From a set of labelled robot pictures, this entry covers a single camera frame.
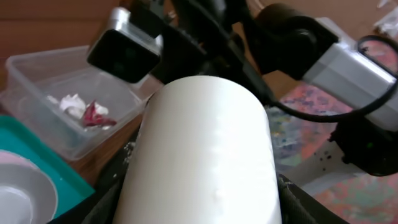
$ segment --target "paint-splattered surface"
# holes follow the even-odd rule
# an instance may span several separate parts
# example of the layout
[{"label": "paint-splattered surface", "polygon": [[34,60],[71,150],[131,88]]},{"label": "paint-splattered surface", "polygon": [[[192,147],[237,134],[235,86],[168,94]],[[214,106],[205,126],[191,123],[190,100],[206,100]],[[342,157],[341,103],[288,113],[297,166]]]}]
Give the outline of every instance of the paint-splattered surface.
[{"label": "paint-splattered surface", "polygon": [[[378,44],[367,42],[368,54],[390,69],[397,70],[397,56]],[[282,101],[295,109],[314,114],[335,114],[350,110],[330,95],[302,84]],[[329,137],[335,124],[318,124],[292,118],[278,109],[268,111],[274,142],[277,169],[296,166]],[[398,175],[371,177],[364,175],[336,184],[315,198],[352,224],[398,224]]]}]

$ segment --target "white bowl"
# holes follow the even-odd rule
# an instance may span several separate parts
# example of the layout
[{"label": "white bowl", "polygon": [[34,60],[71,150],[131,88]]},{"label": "white bowl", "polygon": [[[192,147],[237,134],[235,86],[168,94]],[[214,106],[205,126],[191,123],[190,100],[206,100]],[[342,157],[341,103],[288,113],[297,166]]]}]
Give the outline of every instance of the white bowl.
[{"label": "white bowl", "polygon": [[0,223],[44,224],[55,215],[57,190],[38,169],[0,164]]}]

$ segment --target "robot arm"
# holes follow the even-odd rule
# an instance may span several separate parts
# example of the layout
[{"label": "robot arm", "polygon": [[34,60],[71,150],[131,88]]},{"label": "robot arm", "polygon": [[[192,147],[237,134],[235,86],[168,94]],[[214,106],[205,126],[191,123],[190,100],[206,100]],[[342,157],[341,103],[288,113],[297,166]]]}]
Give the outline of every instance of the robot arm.
[{"label": "robot arm", "polygon": [[[344,35],[336,27],[326,26],[282,4],[266,7],[254,21],[243,0],[173,2],[181,27],[158,19],[154,19],[151,27],[145,27],[141,14],[131,16],[125,9],[115,9],[107,29],[90,49],[89,63],[128,82],[137,82],[149,72],[164,84],[198,74],[231,80],[249,90],[263,105],[278,106],[287,113],[314,121],[338,121],[331,141],[340,150],[341,155],[336,156],[339,165],[351,163],[377,176],[398,172],[398,153],[393,150],[398,143],[396,79],[355,50],[352,40],[341,38]],[[231,26],[239,21],[262,74],[280,70],[296,80],[320,87],[356,110],[351,114],[356,116],[303,115],[277,102],[245,59],[239,38],[232,38],[236,35]],[[366,110],[359,110],[372,101]],[[323,170],[317,164],[312,162],[303,169],[316,166]],[[298,182],[306,185],[318,180],[320,174],[323,173]]]}]

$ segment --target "white cylindrical object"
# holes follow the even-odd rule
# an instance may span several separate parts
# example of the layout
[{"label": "white cylindrical object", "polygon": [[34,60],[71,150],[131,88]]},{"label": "white cylindrical object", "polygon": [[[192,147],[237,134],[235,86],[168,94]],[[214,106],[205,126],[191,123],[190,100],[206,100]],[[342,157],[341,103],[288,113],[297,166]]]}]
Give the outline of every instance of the white cylindrical object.
[{"label": "white cylindrical object", "polygon": [[113,223],[282,223],[258,99],[218,77],[163,87],[146,109]]}]

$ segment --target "black plastic part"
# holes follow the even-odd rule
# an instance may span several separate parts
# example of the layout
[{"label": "black plastic part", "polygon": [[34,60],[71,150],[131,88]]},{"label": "black plastic part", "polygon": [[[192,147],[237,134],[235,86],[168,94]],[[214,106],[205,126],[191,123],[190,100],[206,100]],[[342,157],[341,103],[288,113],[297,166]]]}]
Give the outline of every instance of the black plastic part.
[{"label": "black plastic part", "polygon": [[136,83],[160,62],[160,56],[120,32],[107,30],[87,61],[122,80]]},{"label": "black plastic part", "polygon": [[344,163],[352,163],[373,176],[398,172],[398,136],[385,131],[366,118],[339,122],[331,134],[344,152]]},{"label": "black plastic part", "polygon": [[162,60],[152,71],[162,83],[197,75],[205,63],[206,52],[188,34],[167,26],[163,32]]},{"label": "black plastic part", "polygon": [[276,38],[270,41],[245,29],[248,46],[262,74],[280,70],[301,80],[330,46],[338,42],[338,37],[315,19],[281,3],[264,8],[256,22]]},{"label": "black plastic part", "polygon": [[151,10],[152,4],[163,5],[163,1],[160,2],[144,2],[142,0],[134,0],[130,5],[130,22],[136,27],[140,28],[151,37],[157,37],[162,30],[165,28],[166,24],[163,21],[163,16],[154,13]]}]

